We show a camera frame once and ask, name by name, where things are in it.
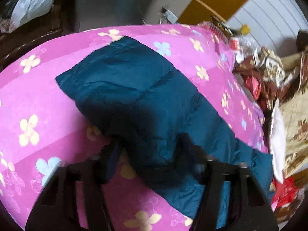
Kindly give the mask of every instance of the red cloth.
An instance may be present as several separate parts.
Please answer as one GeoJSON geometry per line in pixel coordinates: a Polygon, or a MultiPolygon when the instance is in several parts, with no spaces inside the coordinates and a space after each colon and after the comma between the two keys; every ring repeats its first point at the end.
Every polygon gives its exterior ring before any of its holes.
{"type": "Polygon", "coordinates": [[[258,100],[261,93],[261,85],[258,80],[253,76],[246,76],[244,78],[245,86],[251,92],[254,100],[258,100]]]}
{"type": "Polygon", "coordinates": [[[277,208],[291,203],[296,198],[299,188],[294,186],[293,177],[285,179],[283,184],[280,184],[275,179],[273,183],[276,187],[276,193],[272,198],[272,204],[278,200],[277,208]]]}

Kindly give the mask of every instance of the blue flower pattern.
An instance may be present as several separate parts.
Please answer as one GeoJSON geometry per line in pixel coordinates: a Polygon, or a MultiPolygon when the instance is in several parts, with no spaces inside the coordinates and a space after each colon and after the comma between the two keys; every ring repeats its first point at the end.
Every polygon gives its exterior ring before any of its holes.
{"type": "Polygon", "coordinates": [[[246,131],[247,130],[247,122],[242,118],[242,127],[246,131]]]}
{"type": "Polygon", "coordinates": [[[227,56],[226,56],[225,53],[221,53],[221,54],[220,54],[220,58],[221,58],[223,61],[228,61],[227,56]]]}
{"type": "Polygon", "coordinates": [[[51,157],[48,160],[48,163],[44,159],[39,158],[36,162],[37,170],[44,175],[42,178],[42,185],[43,187],[46,186],[48,179],[53,175],[55,170],[57,169],[59,162],[61,159],[59,157],[51,157]]]}
{"type": "Polygon", "coordinates": [[[262,143],[261,143],[261,142],[258,142],[258,143],[257,143],[257,148],[258,148],[259,151],[261,151],[261,147],[262,147],[262,143]]]}
{"type": "Polygon", "coordinates": [[[192,31],[194,34],[196,34],[196,35],[199,35],[199,36],[202,36],[202,34],[201,33],[199,33],[198,31],[196,31],[196,30],[193,30],[192,31]]]}
{"type": "Polygon", "coordinates": [[[230,83],[229,79],[227,79],[227,80],[228,80],[229,87],[231,88],[232,92],[234,92],[234,87],[233,87],[233,85],[230,83]]]}
{"type": "Polygon", "coordinates": [[[156,48],[158,48],[158,50],[156,51],[157,53],[159,53],[162,56],[168,56],[170,57],[172,55],[171,50],[170,50],[170,44],[167,42],[163,42],[163,43],[159,43],[159,42],[154,42],[154,46],[156,48]]]}

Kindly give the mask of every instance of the white plastic bag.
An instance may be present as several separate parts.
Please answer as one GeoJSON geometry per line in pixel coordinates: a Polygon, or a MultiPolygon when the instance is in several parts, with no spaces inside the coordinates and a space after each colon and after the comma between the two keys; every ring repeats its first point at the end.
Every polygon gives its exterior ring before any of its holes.
{"type": "Polygon", "coordinates": [[[54,0],[18,0],[11,16],[9,33],[34,18],[47,14],[54,0]]]}

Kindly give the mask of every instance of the yellow flower pattern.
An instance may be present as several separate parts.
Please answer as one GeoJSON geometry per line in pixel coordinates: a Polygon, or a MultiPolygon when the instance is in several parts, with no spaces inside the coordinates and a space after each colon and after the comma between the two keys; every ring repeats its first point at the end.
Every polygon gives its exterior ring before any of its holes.
{"type": "Polygon", "coordinates": [[[203,52],[203,48],[202,48],[201,43],[199,41],[194,40],[192,38],[190,38],[190,41],[193,43],[193,46],[194,46],[196,51],[200,50],[201,52],[203,52]]]}
{"type": "Polygon", "coordinates": [[[22,147],[28,145],[29,141],[33,145],[37,145],[39,142],[39,134],[35,131],[35,127],[38,123],[37,115],[32,115],[29,120],[22,119],[20,121],[20,129],[24,131],[23,134],[19,135],[19,144],[22,147]]]}
{"type": "Polygon", "coordinates": [[[177,36],[177,35],[180,34],[180,32],[177,31],[175,28],[169,29],[169,31],[163,31],[163,30],[162,30],[161,32],[164,33],[164,34],[166,34],[166,35],[171,34],[171,35],[174,35],[174,36],[177,36]]]}
{"type": "Polygon", "coordinates": [[[28,59],[23,59],[20,62],[20,66],[24,67],[23,72],[29,73],[32,67],[39,65],[41,60],[39,58],[35,58],[35,55],[30,55],[28,59]]]}
{"type": "Polygon", "coordinates": [[[212,34],[212,42],[213,43],[219,43],[219,38],[217,37],[217,35],[212,34]]]}
{"type": "Polygon", "coordinates": [[[220,69],[221,71],[224,71],[224,65],[221,63],[221,60],[220,60],[220,59],[218,59],[218,61],[217,61],[217,66],[219,67],[219,69],[220,69]]]}
{"type": "Polygon", "coordinates": [[[250,111],[250,109],[248,109],[248,116],[250,116],[250,119],[252,120],[252,112],[250,111]]]}
{"type": "Polygon", "coordinates": [[[240,88],[239,88],[239,86],[238,86],[238,83],[234,80],[233,81],[233,84],[234,84],[234,86],[236,87],[236,89],[238,90],[238,91],[240,91],[240,88]]]}
{"type": "Polygon", "coordinates": [[[122,150],[120,156],[120,175],[126,179],[132,180],[137,174],[129,163],[129,158],[125,149],[122,150]]]}
{"type": "Polygon", "coordinates": [[[208,81],[208,74],[206,72],[206,69],[204,67],[199,67],[195,65],[195,68],[197,70],[197,76],[200,77],[200,79],[205,79],[208,81]]]}
{"type": "Polygon", "coordinates": [[[185,226],[190,226],[193,222],[192,218],[187,217],[186,215],[184,215],[185,218],[187,218],[184,222],[185,226]]]}
{"type": "Polygon", "coordinates": [[[101,136],[102,133],[100,132],[100,130],[98,129],[98,127],[96,126],[89,126],[87,128],[87,137],[90,141],[94,142],[97,140],[98,136],[101,136]]]}
{"type": "Polygon", "coordinates": [[[227,109],[229,108],[229,103],[228,103],[227,95],[225,93],[223,93],[223,95],[222,95],[221,105],[224,108],[224,113],[226,115],[229,115],[229,113],[227,111],[227,109]]]}
{"type": "Polygon", "coordinates": [[[135,216],[136,219],[125,221],[124,226],[128,228],[139,227],[140,231],[151,231],[152,224],[157,223],[162,218],[160,214],[153,214],[148,217],[145,211],[139,211],[135,216]]]}
{"type": "Polygon", "coordinates": [[[117,41],[120,40],[123,36],[119,36],[120,31],[118,31],[117,29],[111,29],[109,30],[109,34],[108,33],[104,33],[101,32],[98,35],[99,36],[109,36],[112,38],[112,41],[117,41]]]}
{"type": "MultiPolygon", "coordinates": [[[[14,164],[13,164],[11,161],[10,161],[10,162],[7,162],[7,161],[4,159],[4,155],[3,155],[3,153],[2,153],[1,151],[0,151],[0,157],[1,157],[0,163],[1,163],[3,166],[8,167],[8,169],[9,169],[11,172],[14,172],[14,171],[15,171],[15,166],[14,166],[14,164]]],[[[2,173],[0,173],[0,182],[2,183],[2,185],[3,185],[4,187],[6,186],[2,173]]],[[[0,188],[0,195],[3,196],[3,192],[2,192],[2,190],[1,190],[1,188],[0,188]]]]}
{"type": "Polygon", "coordinates": [[[182,27],[185,27],[185,28],[191,29],[191,27],[190,27],[189,25],[187,25],[187,24],[181,24],[181,26],[182,26],[182,27]]]}
{"type": "Polygon", "coordinates": [[[246,105],[245,105],[245,103],[244,103],[244,101],[243,101],[243,100],[241,100],[241,105],[242,105],[243,110],[245,110],[246,105]]]}

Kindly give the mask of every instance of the pink bedspread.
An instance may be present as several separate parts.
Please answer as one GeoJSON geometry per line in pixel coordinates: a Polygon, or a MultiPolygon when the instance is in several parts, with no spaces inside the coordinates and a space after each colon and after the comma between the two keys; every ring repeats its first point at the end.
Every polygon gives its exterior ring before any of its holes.
{"type": "MultiPolygon", "coordinates": [[[[230,72],[232,50],[209,31],[180,24],[143,25],[57,38],[0,73],[0,200],[21,227],[60,160],[83,161],[109,142],[59,89],[55,77],[124,35],[165,56],[209,100],[236,137],[267,152],[259,121],[263,114],[230,72]]],[[[116,176],[104,190],[115,230],[181,231],[191,225],[190,218],[143,185],[124,153],[116,176]]],[[[77,196],[80,222],[87,226],[81,188],[77,196]]]]}

